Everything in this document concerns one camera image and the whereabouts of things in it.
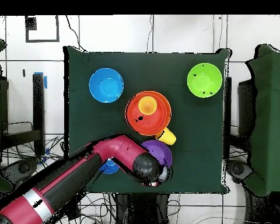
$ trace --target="yellow cup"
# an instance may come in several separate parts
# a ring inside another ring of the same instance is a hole
[[[162,132],[156,134],[156,139],[165,144],[173,145],[176,141],[176,136],[166,127]]]
[[[144,115],[151,115],[156,111],[158,104],[151,96],[144,96],[138,103],[139,111]]]

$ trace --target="white floor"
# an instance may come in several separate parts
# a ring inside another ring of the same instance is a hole
[[[54,16],[36,16],[37,30],[29,31],[30,39],[55,39]],[[212,53],[219,48],[232,50],[229,76],[232,77],[232,125],[239,124],[237,86],[251,78],[245,61],[254,57],[259,44],[270,44],[280,50],[280,16],[277,15],[155,15],[154,34],[150,33],[150,15],[134,16],[68,16],[72,29],[78,35],[80,45],[88,51],[153,51],[159,53],[194,52]],[[46,140],[64,134],[64,55],[62,46],[78,47],[75,33],[69,29],[65,16],[59,16],[59,43],[26,43],[24,16],[0,16],[0,39],[7,48],[0,52],[3,76],[9,81],[8,118],[10,123],[33,121],[32,74],[43,72],[47,76],[45,89],[45,133]],[[29,130],[28,123],[9,126],[9,132]],[[3,158],[2,166],[13,162],[14,150],[8,150],[9,158]],[[52,150],[61,155],[59,145]],[[241,224],[245,213],[244,191],[226,175],[230,192],[216,194],[172,194],[170,199],[179,200],[178,213],[169,216],[170,224]],[[89,194],[90,200],[102,194]],[[84,214],[100,214],[98,200],[83,209]],[[85,198],[82,205],[89,205]],[[177,212],[176,201],[169,204],[169,214]],[[109,222],[109,215],[103,218]],[[93,220],[84,219],[82,224]]]

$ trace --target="blue bowl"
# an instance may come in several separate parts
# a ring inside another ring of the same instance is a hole
[[[89,90],[99,102],[111,103],[122,94],[124,81],[120,74],[113,69],[99,69],[90,77]]]
[[[119,170],[119,165],[113,160],[108,159],[101,167],[100,171],[106,174],[113,174]]]

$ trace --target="green bowl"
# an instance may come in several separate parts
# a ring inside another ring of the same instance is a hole
[[[211,97],[221,88],[222,75],[213,64],[197,64],[188,74],[187,85],[193,95],[200,98]]]

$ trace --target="orange bowl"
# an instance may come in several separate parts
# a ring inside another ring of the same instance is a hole
[[[140,112],[138,103],[145,97],[153,97],[157,102],[157,109],[151,115]],[[163,131],[171,119],[171,107],[168,100],[155,91],[143,91],[136,94],[125,107],[125,120],[136,132],[144,136],[156,135]]]

